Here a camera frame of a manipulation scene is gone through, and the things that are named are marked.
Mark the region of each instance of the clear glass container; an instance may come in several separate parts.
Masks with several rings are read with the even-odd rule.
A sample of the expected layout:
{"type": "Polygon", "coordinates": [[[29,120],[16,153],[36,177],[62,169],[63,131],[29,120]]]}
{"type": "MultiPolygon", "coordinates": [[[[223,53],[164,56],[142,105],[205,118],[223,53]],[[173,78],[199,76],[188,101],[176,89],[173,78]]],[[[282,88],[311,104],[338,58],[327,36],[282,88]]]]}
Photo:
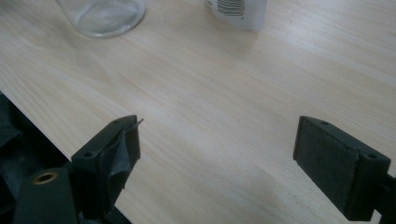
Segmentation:
{"type": "Polygon", "coordinates": [[[145,14],[143,0],[56,0],[72,26],[82,35],[120,35],[135,27],[145,14]]]}

